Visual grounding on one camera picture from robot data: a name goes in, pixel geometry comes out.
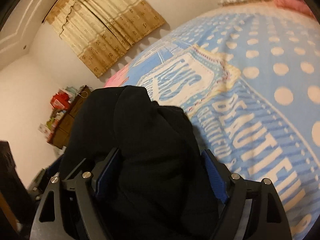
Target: metal screw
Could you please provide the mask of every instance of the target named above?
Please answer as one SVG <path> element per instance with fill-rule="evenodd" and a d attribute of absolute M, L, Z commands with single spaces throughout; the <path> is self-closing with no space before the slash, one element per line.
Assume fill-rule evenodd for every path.
<path fill-rule="evenodd" d="M 59 181 L 59 178 L 58 177 L 53 177 L 51 179 L 51 183 L 57 183 Z"/>
<path fill-rule="evenodd" d="M 84 178 L 84 179 L 90 178 L 90 176 L 91 176 L 91 172 L 89 172 L 89 171 L 86 171 L 82 174 L 82 178 Z"/>
<path fill-rule="evenodd" d="M 240 179 L 240 175 L 238 173 L 232 173 L 231 178 L 233 179 Z"/>
<path fill-rule="evenodd" d="M 271 180 L 268 179 L 268 178 L 265 178 L 265 179 L 263 179 L 263 183 L 267 184 L 267 185 L 270 185 L 271 184 Z"/>

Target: polka dot bedsheet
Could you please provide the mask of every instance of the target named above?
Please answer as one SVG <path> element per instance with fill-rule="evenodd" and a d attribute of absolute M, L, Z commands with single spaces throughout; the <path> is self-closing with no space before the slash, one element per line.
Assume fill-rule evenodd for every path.
<path fill-rule="evenodd" d="M 319 83 L 319 24 L 243 5 L 180 26 L 106 86 L 143 86 L 159 104 L 182 107 L 200 150 L 209 148 L 245 179 L 273 181 L 299 240 L 320 214 Z"/>

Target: ceiling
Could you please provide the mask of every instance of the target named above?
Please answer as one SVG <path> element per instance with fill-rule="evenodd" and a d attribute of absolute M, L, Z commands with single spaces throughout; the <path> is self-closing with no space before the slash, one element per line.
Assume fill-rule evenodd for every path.
<path fill-rule="evenodd" d="M 20 0 L 0 31 L 0 69 L 27 54 L 52 5 L 57 0 Z"/>

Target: curtain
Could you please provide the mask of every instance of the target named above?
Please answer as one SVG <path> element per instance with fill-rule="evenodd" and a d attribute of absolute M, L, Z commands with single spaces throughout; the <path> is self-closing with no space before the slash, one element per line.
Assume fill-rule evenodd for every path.
<path fill-rule="evenodd" d="M 58 0 L 46 21 L 96 77 L 165 23 L 144 0 Z"/>

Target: wooden cabinet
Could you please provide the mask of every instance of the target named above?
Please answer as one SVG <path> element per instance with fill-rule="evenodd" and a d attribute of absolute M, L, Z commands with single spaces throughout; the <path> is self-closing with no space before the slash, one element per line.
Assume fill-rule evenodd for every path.
<path fill-rule="evenodd" d="M 63 146 L 68 146 L 73 121 L 90 93 L 90 88 L 84 86 L 70 105 L 67 112 L 59 121 L 54 133 L 49 137 L 48 143 L 58 147 L 59 149 L 62 149 Z"/>

